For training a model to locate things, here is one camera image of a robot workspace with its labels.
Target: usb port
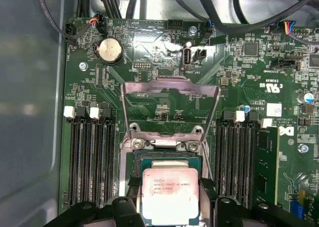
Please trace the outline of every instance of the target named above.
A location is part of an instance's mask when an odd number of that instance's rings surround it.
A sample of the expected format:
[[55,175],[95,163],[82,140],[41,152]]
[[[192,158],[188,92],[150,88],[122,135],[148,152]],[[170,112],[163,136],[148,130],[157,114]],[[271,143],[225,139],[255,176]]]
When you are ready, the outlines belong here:
[[182,52],[182,64],[190,65],[191,63],[191,50],[189,48],[184,48]]

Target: gray case wall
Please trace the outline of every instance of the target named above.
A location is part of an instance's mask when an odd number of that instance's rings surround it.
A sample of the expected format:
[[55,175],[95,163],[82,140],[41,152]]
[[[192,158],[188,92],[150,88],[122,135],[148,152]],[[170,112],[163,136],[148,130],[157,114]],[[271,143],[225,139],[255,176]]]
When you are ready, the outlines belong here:
[[[204,15],[198,0],[187,3]],[[213,0],[223,22],[237,22],[231,0]],[[296,0],[241,0],[257,22]],[[47,0],[57,23],[71,17],[74,0]],[[120,0],[125,15],[128,0]],[[94,10],[102,6],[92,0]],[[40,227],[57,214],[64,45],[37,0],[0,0],[0,226]],[[139,0],[135,18],[193,19],[174,0]],[[316,25],[304,7],[297,25]]]

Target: motherboard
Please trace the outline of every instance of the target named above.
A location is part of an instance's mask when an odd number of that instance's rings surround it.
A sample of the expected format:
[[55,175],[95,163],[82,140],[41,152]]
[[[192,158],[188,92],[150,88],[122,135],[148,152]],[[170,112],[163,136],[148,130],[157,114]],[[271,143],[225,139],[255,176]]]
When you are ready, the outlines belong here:
[[[67,27],[87,22],[76,18]],[[292,32],[319,40],[317,29]],[[166,157],[200,162],[198,173],[221,196],[247,208],[261,200],[291,212],[300,205],[309,220],[319,190],[318,51],[271,26],[223,35],[182,20],[92,25],[67,46],[60,213],[125,195],[141,163]],[[139,131],[202,135],[205,146],[156,148]],[[134,134],[135,150],[125,152]]]

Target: green circuit board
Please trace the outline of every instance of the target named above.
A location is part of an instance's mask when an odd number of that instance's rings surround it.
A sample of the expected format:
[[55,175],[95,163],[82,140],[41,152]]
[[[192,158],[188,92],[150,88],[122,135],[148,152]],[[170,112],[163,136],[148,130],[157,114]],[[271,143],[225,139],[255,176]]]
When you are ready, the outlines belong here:
[[[72,23],[81,28],[87,21],[78,18]],[[259,120],[271,118],[273,126],[278,128],[278,156],[271,160],[272,165],[278,164],[278,183],[274,190],[278,203],[289,211],[290,201],[297,198],[299,190],[316,195],[319,189],[318,50],[272,32],[269,27],[247,34],[222,36],[213,29],[207,36],[205,23],[178,21],[173,24],[176,26],[172,27],[171,21],[108,19],[107,36],[117,39],[124,48],[124,57],[116,65],[106,65],[96,55],[94,44],[102,37],[95,28],[79,38],[77,46],[67,46],[64,106],[112,110],[114,159],[109,196],[118,193],[119,146],[125,135],[121,84],[149,82],[159,76],[185,76],[193,84],[221,88],[207,136],[212,168],[215,120],[223,111],[235,112],[249,106],[258,113]],[[195,35],[189,34],[191,26],[197,29]],[[304,39],[319,41],[317,30],[295,27],[293,32]],[[192,43],[193,58],[196,59],[198,49],[205,49],[207,55],[181,68],[181,49],[188,41]],[[298,67],[290,62],[288,66],[275,65],[280,60],[292,60]],[[79,69],[81,62],[88,65],[86,71]],[[315,97],[311,105],[297,100],[307,92]],[[127,101],[130,122],[138,123],[142,130],[169,135],[189,133],[194,125],[205,123],[211,108],[207,99],[179,95],[174,90],[155,96],[130,95]],[[70,123],[64,120],[60,212],[66,209],[64,203],[70,188],[71,132]],[[301,144],[309,148],[306,153],[300,152]]]

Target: blue wire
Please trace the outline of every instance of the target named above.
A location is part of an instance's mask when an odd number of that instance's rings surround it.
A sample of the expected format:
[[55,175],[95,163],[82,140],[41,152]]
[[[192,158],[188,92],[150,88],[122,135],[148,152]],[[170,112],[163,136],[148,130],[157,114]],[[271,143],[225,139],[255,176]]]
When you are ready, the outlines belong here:
[[209,28],[212,28],[213,27],[213,22],[210,19],[207,20],[207,22],[209,23]]
[[292,30],[293,30],[293,27],[294,27],[294,25],[296,24],[296,22],[295,21],[293,21],[293,23],[291,23],[290,24],[290,27],[289,27],[289,33],[291,33],[292,32]]

